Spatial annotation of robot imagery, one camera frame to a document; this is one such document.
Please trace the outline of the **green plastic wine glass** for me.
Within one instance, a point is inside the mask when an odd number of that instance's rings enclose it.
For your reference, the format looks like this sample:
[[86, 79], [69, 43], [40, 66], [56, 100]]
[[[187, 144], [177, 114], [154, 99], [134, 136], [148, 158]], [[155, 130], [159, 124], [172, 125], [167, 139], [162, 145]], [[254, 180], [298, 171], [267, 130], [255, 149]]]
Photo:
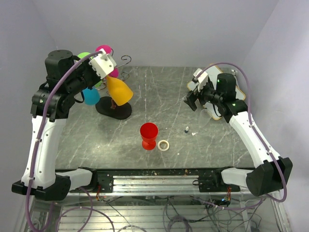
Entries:
[[[82, 52], [80, 54], [77, 55], [78, 58], [82, 59], [84, 58], [85, 56], [89, 55], [90, 53], [89, 52]], [[101, 89], [101, 85], [102, 85], [102, 80], [100, 80], [99, 82], [97, 82], [94, 87], [97, 89], [97, 90], [100, 90]]]

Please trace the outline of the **blue plastic wine glass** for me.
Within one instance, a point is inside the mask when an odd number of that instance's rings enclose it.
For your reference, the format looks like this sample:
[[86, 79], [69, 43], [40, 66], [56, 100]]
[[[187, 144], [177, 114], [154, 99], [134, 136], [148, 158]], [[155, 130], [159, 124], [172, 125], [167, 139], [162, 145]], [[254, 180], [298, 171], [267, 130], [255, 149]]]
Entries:
[[82, 91], [84, 95], [84, 102], [86, 105], [95, 105], [99, 102], [100, 100], [100, 95], [97, 89], [84, 89]]

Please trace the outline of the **pink plastic wine glass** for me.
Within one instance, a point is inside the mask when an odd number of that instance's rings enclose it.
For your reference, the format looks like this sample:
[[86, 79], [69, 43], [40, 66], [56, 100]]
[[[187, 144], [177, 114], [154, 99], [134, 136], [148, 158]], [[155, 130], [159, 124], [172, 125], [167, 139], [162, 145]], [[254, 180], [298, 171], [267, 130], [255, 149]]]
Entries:
[[[106, 44], [103, 44], [103, 45], [98, 46], [98, 47], [95, 49], [95, 51], [99, 51], [99, 50], [101, 50], [101, 49], [104, 49], [104, 51], [105, 51], [107, 54], [113, 55], [113, 49], [112, 49], [110, 46], [108, 46], [108, 45], [106, 45]], [[114, 68], [114, 70], [109, 74], [110, 77], [114, 77], [114, 78], [117, 78], [118, 75], [119, 75], [119, 71], [118, 71], [117, 68]]]

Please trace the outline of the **orange plastic wine glass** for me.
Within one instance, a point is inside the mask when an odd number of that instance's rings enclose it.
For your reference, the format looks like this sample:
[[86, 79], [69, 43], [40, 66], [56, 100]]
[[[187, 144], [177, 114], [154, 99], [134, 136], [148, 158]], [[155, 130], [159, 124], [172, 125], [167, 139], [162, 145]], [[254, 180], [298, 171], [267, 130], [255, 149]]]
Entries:
[[108, 75], [106, 82], [108, 92], [118, 106], [128, 103], [133, 97], [133, 91], [122, 80]]

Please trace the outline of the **red plastic wine glass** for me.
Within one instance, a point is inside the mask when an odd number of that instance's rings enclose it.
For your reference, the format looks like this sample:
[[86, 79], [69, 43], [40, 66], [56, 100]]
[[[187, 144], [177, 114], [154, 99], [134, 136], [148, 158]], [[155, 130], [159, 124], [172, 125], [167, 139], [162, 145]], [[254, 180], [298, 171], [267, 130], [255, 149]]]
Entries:
[[142, 147], [145, 150], [153, 150], [156, 146], [158, 136], [157, 125], [151, 122], [144, 123], [140, 128], [140, 135], [142, 138]]

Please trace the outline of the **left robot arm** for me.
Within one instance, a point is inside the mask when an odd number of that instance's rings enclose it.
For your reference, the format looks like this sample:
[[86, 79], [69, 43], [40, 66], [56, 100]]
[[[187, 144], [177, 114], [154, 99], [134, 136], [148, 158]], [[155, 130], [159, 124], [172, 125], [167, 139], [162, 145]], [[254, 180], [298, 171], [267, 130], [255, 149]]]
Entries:
[[32, 96], [32, 138], [29, 157], [21, 180], [12, 184], [16, 194], [33, 195], [43, 201], [60, 201], [77, 188], [93, 192], [98, 188], [98, 173], [91, 168], [56, 172], [56, 154], [60, 136], [77, 102], [75, 96], [92, 88], [100, 77], [91, 62], [104, 50], [83, 58], [68, 50], [55, 50], [45, 59], [46, 81]]

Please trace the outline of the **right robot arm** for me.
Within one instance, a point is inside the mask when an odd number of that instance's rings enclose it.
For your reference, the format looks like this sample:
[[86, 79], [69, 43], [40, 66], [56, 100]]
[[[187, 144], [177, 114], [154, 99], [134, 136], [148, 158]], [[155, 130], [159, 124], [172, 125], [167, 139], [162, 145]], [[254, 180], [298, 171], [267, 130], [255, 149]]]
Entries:
[[224, 191], [229, 185], [247, 188], [252, 195], [269, 195], [283, 190], [287, 195], [287, 181], [293, 164], [289, 158], [282, 158], [266, 141], [256, 126], [244, 100], [237, 97], [236, 80], [230, 73], [217, 75], [216, 84], [201, 70], [192, 79], [193, 88], [184, 102], [195, 111], [196, 101], [201, 105], [210, 103], [222, 118], [237, 132], [252, 158], [254, 169], [223, 168], [213, 179], [213, 187]]

